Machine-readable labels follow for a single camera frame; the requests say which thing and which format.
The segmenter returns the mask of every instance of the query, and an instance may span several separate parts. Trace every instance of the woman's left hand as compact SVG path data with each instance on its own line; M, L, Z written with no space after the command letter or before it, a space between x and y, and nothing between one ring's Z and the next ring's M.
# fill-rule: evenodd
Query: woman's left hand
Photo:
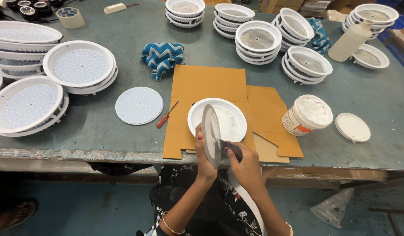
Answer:
M217 178L218 169L215 169L205 156L205 139L202 133L202 123L196 127L196 160L198 163L197 179L202 179L212 184Z

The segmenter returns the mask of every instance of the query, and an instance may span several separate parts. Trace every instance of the blue patterned cloth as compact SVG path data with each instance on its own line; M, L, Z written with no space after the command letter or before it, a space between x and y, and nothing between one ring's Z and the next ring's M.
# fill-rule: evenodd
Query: blue patterned cloth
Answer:
M315 19L314 17L311 17L308 19L308 22L313 26L314 35L312 44L313 44L313 50L320 53L321 55L324 55L326 51L328 51L331 48L331 43L329 40L329 37L327 37L325 30L323 29L323 26L321 25L321 21Z
M149 43L142 50L140 60L147 63L152 69L152 78L159 81L176 64L185 65L183 51L183 45L178 43Z

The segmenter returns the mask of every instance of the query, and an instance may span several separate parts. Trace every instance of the sandal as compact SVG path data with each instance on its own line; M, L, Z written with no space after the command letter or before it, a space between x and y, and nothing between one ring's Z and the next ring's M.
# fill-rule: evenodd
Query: sandal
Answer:
M23 222L25 222L30 216L32 216L33 212L35 212L36 209L36 203L34 203L33 201L27 201L26 202L26 206L28 208L26 214L23 216L23 218L15 223L13 223L12 225L9 225L14 218L17 216L17 213L20 211L20 208L18 206L13 206L11 209L9 209L8 211L11 212L10 217L2 224L2 226L0 227L0 233L6 231L7 229L10 229L14 226L17 226Z

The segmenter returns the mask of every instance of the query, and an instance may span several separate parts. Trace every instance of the foot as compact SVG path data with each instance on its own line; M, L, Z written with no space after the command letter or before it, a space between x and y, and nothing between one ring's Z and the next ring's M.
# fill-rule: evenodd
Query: foot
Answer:
M16 224L17 222L21 221L25 217L28 210L29 210L29 208L27 207L27 203L24 202L16 207L10 208L6 212L2 213L0 215L0 229L6 228L8 226L11 226L11 225Z

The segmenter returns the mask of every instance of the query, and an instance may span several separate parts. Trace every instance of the plastic bag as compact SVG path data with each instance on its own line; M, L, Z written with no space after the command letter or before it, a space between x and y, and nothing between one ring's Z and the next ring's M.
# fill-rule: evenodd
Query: plastic bag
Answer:
M342 228L340 222L345 216L346 205L353 197L354 191L354 189L345 189L317 206L313 206L310 211L320 220L336 228Z

